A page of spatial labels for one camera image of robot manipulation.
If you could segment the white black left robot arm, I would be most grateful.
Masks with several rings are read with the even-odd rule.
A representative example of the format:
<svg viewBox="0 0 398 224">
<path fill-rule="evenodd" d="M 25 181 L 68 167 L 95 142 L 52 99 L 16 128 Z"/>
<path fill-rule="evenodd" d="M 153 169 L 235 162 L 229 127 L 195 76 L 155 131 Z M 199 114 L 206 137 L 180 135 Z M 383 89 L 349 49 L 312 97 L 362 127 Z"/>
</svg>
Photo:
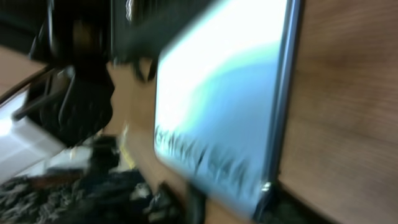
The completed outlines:
<svg viewBox="0 0 398 224">
<path fill-rule="evenodd" d="M 119 163 L 108 63 L 152 81 L 170 1 L 2 1 L 1 45 L 44 68 L 1 95 L 1 182 Z"/>
</svg>

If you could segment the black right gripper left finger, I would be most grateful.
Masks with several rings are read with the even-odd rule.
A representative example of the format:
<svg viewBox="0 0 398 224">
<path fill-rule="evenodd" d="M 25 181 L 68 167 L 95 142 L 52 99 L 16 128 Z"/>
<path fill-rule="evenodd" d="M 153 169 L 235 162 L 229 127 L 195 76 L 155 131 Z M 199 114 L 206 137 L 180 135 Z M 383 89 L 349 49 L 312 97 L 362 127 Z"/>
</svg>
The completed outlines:
<svg viewBox="0 0 398 224">
<path fill-rule="evenodd" d="M 1 184 L 1 223 L 171 224 L 183 223 L 183 210 L 137 169 L 21 176 Z"/>
</svg>

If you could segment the Samsung Galaxy smartphone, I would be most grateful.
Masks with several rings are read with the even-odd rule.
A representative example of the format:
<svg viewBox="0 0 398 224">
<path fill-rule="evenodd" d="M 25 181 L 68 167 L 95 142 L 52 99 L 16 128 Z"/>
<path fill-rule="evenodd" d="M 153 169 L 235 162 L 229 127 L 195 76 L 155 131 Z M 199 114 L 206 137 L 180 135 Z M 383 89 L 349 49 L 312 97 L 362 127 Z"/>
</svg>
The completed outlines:
<svg viewBox="0 0 398 224">
<path fill-rule="evenodd" d="M 245 219 L 274 193 L 301 6 L 215 1 L 159 58 L 157 158 Z"/>
</svg>

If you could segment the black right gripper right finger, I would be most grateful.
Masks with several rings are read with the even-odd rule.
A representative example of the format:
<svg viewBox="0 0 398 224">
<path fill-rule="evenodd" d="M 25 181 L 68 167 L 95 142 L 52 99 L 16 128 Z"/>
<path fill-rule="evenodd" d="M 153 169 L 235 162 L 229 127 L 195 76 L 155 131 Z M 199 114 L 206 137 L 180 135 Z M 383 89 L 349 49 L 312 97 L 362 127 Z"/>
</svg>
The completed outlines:
<svg viewBox="0 0 398 224">
<path fill-rule="evenodd" d="M 271 187 L 271 196 L 262 210 L 263 224 L 332 224 L 329 219 L 306 206 L 280 185 Z"/>
</svg>

